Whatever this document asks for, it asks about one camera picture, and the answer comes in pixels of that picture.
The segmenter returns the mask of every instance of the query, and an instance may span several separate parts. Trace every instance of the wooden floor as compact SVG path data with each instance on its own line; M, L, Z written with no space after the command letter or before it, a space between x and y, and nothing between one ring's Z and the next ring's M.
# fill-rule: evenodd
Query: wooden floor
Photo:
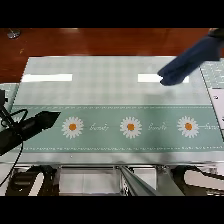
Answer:
M28 57L64 55L176 56L207 28L21 28L8 39L0 29L0 83L19 82Z

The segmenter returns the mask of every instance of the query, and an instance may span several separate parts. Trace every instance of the table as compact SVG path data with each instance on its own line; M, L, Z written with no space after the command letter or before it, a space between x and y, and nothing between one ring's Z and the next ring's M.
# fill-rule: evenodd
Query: table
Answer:
M173 58L29 58L12 112L26 108L28 117L42 110L62 113L53 128L24 143L19 162L224 161L222 134L200 69L180 85L159 83L156 73ZM0 161L13 162L18 149Z

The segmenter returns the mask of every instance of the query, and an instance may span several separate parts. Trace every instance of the black cable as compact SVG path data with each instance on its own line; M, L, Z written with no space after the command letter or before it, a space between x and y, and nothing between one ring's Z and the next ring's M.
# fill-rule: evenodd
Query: black cable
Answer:
M22 145L21 145L20 152L19 152L19 154L18 154L18 156L17 156L17 158L16 158L16 161L14 162L14 164L13 164L11 170L9 171L8 175L7 175L7 176L5 177L5 179L1 182L0 187L1 187L1 186L5 183L5 181L9 178L9 176L11 175L12 171L14 170L14 168L15 168L15 166L16 166L18 160L19 160L19 157L20 157L21 154L22 154L22 151L23 151L23 138L22 138L21 135L19 135L19 136L20 136L20 138L21 138L21 140L22 140L22 143L21 143Z

